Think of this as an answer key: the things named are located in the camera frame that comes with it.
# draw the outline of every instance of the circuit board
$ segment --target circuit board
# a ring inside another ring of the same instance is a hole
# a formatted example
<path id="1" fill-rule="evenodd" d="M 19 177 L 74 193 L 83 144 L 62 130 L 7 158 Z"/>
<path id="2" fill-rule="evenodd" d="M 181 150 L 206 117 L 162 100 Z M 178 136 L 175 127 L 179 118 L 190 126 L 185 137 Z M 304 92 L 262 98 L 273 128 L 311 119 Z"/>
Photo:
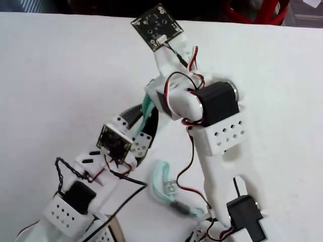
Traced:
<path id="1" fill-rule="evenodd" d="M 105 148 L 109 156 L 118 164 L 122 164 L 130 150 L 132 142 L 111 127 L 104 125 L 97 141 L 97 148 Z"/>
<path id="2" fill-rule="evenodd" d="M 184 32 L 161 4 L 135 19 L 131 24 L 152 51 L 158 50 L 163 43 Z"/>

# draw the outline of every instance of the background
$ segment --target background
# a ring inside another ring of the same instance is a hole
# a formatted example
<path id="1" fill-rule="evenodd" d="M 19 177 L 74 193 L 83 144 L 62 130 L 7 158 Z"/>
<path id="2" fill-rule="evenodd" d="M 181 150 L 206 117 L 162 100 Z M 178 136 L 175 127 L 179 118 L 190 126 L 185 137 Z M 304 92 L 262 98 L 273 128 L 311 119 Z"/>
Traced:
<path id="1" fill-rule="evenodd" d="M 227 17 L 225 4 L 237 13 L 255 19 L 263 0 L 201 0 L 192 7 L 187 1 L 150 0 L 0 0 L 0 11 L 27 13 L 86 14 L 137 18 L 158 3 L 162 3 L 177 20 L 232 22 Z M 285 26 L 323 27 L 323 4 L 313 8 L 303 0 L 279 0 L 290 3 L 284 22 Z"/>
<path id="2" fill-rule="evenodd" d="M 0 13 L 0 239 L 41 217 L 57 189 L 54 161 L 92 150 L 112 115 L 140 103 L 158 75 L 132 19 Z M 318 241 L 323 202 L 319 29 L 185 22 L 204 69 L 227 75 L 246 93 L 255 165 L 269 212 L 288 241 Z M 149 180 L 156 159 L 176 174 L 191 156 L 180 122 L 158 134 L 131 175 Z M 182 183 L 202 189 L 197 159 Z M 230 197 L 234 198 L 233 186 Z M 136 188 L 122 182 L 106 212 Z M 203 205 L 194 194 L 180 196 Z M 149 190 L 118 215 L 127 241 L 183 241 L 195 221 L 156 202 Z"/>

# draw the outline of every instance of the red object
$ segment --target red object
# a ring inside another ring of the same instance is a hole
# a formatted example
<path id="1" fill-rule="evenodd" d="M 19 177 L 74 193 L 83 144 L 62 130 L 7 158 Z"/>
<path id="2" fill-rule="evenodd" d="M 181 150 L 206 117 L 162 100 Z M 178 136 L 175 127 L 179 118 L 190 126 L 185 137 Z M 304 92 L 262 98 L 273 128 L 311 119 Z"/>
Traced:
<path id="1" fill-rule="evenodd" d="M 280 10 L 278 15 L 273 17 L 278 3 Z M 289 0 L 263 0 L 254 22 L 235 12 L 230 6 L 230 1 L 227 1 L 225 12 L 227 17 L 235 23 L 281 25 L 286 16 L 288 4 Z"/>

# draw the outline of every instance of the white table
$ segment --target white table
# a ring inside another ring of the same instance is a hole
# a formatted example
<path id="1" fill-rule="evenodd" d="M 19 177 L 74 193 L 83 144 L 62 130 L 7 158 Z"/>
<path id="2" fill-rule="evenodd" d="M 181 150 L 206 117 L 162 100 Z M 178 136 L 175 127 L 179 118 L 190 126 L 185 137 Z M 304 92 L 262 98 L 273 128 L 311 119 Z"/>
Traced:
<path id="1" fill-rule="evenodd" d="M 0 13 L 1 241 L 12 241 L 40 217 L 58 185 L 56 156 L 71 161 L 94 147 L 102 124 L 140 103 L 144 85 L 158 75 L 151 50 L 130 21 Z M 321 240 L 323 31 L 180 24 L 200 47 L 205 68 L 245 88 L 252 149 L 271 215 L 288 241 Z M 175 175 L 189 162 L 190 149 L 184 127 L 171 123 L 132 176 L 149 180 L 157 158 L 170 161 Z M 202 189 L 197 159 L 187 173 L 183 183 Z M 114 211 L 134 189 L 123 181 L 106 211 Z M 180 196 L 203 205 L 195 194 Z M 148 190 L 118 218 L 131 242 L 183 241 L 195 225 Z"/>

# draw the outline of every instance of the robotic arm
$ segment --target robotic arm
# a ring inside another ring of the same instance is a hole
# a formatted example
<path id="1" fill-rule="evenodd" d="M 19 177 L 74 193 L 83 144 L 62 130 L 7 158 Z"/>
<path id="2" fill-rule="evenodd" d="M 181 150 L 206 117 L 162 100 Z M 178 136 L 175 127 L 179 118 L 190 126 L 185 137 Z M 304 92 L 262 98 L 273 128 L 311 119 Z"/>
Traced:
<path id="1" fill-rule="evenodd" d="M 125 203 L 108 219 L 100 209 L 119 179 L 142 185 L 132 197 L 147 186 L 127 175 L 142 162 L 152 145 L 158 113 L 172 120 L 182 119 L 204 174 L 210 219 L 201 222 L 190 241 L 281 241 L 266 213 L 261 179 L 253 165 L 241 88 L 228 78 L 197 68 L 197 46 L 193 51 L 188 49 L 183 29 L 162 5 L 132 25 L 154 51 L 160 71 L 159 77 L 145 87 L 147 105 L 112 118 L 102 128 L 96 145 L 99 151 L 82 154 L 73 167 L 58 158 L 61 189 L 38 224 L 17 241 L 124 241 L 115 215 Z M 134 131 L 141 114 L 142 124 Z M 64 184 L 59 162 L 76 175 Z M 236 176 L 245 181 L 248 195 L 227 203 L 228 187 Z M 100 189 L 94 191 L 82 180 L 96 182 Z M 211 235 L 213 226 L 218 236 Z"/>

